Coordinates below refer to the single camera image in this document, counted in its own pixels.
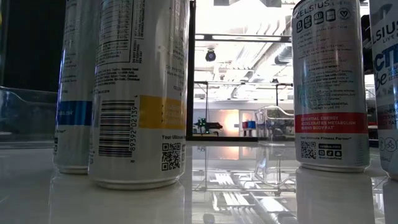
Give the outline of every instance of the barcode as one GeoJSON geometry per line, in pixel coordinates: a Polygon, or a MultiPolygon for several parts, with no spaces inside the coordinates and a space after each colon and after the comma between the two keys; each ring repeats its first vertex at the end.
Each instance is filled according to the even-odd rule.
{"type": "Polygon", "coordinates": [[[301,158],[317,159],[317,147],[315,142],[301,142],[301,158]]]}
{"type": "Polygon", "coordinates": [[[182,147],[185,152],[185,145],[181,145],[181,143],[162,144],[162,171],[180,168],[182,147]]]}
{"type": "Polygon", "coordinates": [[[99,121],[99,156],[131,157],[136,150],[135,100],[104,100],[99,121]]]}

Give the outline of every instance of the beverage can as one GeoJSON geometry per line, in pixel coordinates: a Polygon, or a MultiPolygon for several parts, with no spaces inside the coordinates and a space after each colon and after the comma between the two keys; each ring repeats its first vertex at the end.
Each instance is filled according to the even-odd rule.
{"type": "Polygon", "coordinates": [[[67,174],[87,174],[98,6],[95,0],[66,5],[53,162],[67,174]]]}
{"type": "Polygon", "coordinates": [[[185,167],[187,0],[102,1],[89,176],[172,184],[185,167]]]}
{"type": "Polygon", "coordinates": [[[293,12],[296,158],[363,172],[370,163],[359,2],[303,0],[293,12]]]}
{"type": "Polygon", "coordinates": [[[370,1],[377,125],[382,168],[398,179],[398,2],[370,1]]]}

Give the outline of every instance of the can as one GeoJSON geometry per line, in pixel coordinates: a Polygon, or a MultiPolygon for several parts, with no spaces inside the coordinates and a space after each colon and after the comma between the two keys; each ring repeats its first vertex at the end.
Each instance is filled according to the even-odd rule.
{"type": "Polygon", "coordinates": [[[98,18],[96,0],[66,4],[53,163],[67,174],[87,174],[98,18]]]}
{"type": "Polygon", "coordinates": [[[370,163],[358,0],[303,0],[292,45],[301,166],[363,172],[370,163]]]}
{"type": "Polygon", "coordinates": [[[398,180],[398,2],[369,4],[381,166],[398,180]]]}
{"type": "Polygon", "coordinates": [[[299,223],[375,223],[372,180],[365,174],[299,168],[296,181],[299,223]]]}
{"type": "Polygon", "coordinates": [[[175,183],[185,167],[187,0],[102,1],[89,176],[111,189],[175,183]]]}
{"type": "Polygon", "coordinates": [[[384,209],[384,220],[386,224],[397,223],[398,219],[398,183],[387,181],[383,184],[382,206],[384,209]]]}

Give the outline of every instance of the equipment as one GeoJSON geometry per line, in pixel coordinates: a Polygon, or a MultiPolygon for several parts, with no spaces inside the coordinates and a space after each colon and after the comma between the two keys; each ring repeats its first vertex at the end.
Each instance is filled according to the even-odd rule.
{"type": "Polygon", "coordinates": [[[220,125],[219,122],[214,122],[214,123],[208,123],[206,122],[206,118],[199,118],[198,122],[195,123],[194,125],[198,126],[199,129],[199,133],[200,134],[216,134],[217,136],[219,136],[219,133],[217,131],[211,132],[210,129],[223,129],[223,126],[220,125]]]}
{"type": "Polygon", "coordinates": [[[208,50],[206,54],[206,61],[207,62],[214,62],[216,60],[216,53],[214,50],[208,50]]]}

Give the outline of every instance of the can rim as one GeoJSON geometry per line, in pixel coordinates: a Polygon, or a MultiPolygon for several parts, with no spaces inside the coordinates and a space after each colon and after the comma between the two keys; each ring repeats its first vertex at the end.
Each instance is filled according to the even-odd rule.
{"type": "Polygon", "coordinates": [[[295,11],[296,8],[297,8],[299,5],[301,5],[303,2],[305,2],[305,1],[306,1],[306,0],[301,0],[301,1],[299,1],[299,2],[294,6],[293,11],[295,11]]]}

